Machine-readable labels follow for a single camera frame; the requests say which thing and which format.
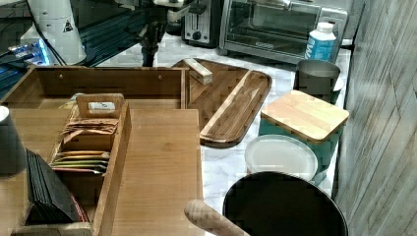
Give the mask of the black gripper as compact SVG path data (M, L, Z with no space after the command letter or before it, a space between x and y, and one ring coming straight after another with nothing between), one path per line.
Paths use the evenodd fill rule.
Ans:
M147 23L139 32L139 44L142 47L143 66L152 67L158 44L165 34L168 23L180 20L189 12L190 7L174 10L168 7L154 7L146 11Z

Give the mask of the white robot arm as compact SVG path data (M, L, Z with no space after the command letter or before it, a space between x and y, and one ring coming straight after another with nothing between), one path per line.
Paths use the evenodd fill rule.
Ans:
M97 66L139 44L153 65L168 23L186 15L194 0L25 0L47 65Z

